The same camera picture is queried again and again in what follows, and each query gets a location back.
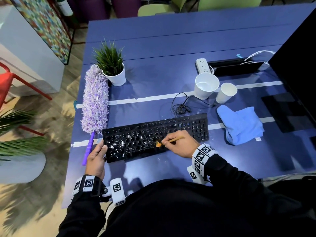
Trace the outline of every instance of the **purple duster handle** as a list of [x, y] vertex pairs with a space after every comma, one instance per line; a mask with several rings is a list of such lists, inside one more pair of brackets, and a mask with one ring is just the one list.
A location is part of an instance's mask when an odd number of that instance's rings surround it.
[[89, 139], [89, 142], [88, 142], [88, 146], [86, 148], [86, 152], [84, 154], [83, 161], [81, 163], [82, 166], [85, 166], [87, 164], [88, 155], [90, 155], [90, 153], [92, 151], [94, 135], [95, 135], [95, 132], [92, 132], [91, 136], [90, 136], [90, 139]]

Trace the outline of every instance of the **microfiber cloth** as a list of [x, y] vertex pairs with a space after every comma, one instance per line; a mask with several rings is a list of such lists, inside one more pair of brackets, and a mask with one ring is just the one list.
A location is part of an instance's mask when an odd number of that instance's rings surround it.
[[226, 139], [229, 143], [240, 145], [263, 136], [262, 122], [253, 106], [234, 112], [221, 105], [217, 108], [217, 113], [226, 127]]

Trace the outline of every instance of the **white power strip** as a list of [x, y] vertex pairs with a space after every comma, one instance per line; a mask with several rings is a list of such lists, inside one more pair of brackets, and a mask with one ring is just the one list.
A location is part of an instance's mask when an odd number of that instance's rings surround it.
[[205, 58], [197, 59], [195, 64], [197, 65], [197, 70], [198, 70], [199, 74], [201, 74], [203, 72], [211, 73], [211, 70], [210, 70], [209, 65], [207, 64], [207, 61]]

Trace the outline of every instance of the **person's left hand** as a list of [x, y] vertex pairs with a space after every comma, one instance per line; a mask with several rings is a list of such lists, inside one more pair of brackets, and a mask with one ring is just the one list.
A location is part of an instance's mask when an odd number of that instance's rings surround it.
[[87, 158], [85, 175], [95, 175], [101, 180], [104, 179], [104, 155], [107, 152], [107, 146], [104, 145], [103, 139], [95, 147]]

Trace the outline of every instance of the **keyboard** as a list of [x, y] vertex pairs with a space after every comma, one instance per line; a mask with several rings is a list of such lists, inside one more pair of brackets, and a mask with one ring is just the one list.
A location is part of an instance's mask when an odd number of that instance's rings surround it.
[[201, 113], [102, 130], [108, 163], [159, 154], [168, 149], [155, 146], [156, 140], [178, 130], [187, 130], [198, 142], [209, 139], [207, 114]]

